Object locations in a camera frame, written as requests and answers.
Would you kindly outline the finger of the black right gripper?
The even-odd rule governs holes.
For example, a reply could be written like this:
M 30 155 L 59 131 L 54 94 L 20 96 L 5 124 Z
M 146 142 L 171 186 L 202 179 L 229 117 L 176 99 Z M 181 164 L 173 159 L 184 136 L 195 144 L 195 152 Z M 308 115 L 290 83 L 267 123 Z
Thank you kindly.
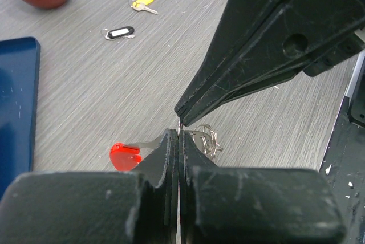
M 218 107 L 293 79 L 308 64 L 288 64 L 277 69 L 251 69 L 234 64 L 210 76 L 196 73 L 179 101 L 184 126 L 202 119 Z

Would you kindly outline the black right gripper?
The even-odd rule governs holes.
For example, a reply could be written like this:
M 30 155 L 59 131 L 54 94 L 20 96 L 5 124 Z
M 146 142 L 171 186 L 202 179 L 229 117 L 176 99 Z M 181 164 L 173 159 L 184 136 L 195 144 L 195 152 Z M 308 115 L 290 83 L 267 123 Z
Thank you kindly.
M 315 77 L 364 50 L 364 0 L 228 0 L 198 72 L 306 64 Z

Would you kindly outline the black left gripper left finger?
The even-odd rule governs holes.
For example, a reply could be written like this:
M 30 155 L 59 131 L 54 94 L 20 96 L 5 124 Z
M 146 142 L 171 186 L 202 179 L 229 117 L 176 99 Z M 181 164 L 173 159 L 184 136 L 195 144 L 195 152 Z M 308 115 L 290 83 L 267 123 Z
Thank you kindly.
M 1 199 L 2 243 L 175 243 L 179 138 L 129 172 L 28 172 Z

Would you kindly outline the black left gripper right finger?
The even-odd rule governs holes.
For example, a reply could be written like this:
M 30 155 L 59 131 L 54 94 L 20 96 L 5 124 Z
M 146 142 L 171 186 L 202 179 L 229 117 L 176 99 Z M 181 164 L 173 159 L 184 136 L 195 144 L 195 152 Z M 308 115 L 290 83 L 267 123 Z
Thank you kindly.
M 219 167 L 179 137 L 182 243 L 340 243 L 346 226 L 315 170 Z

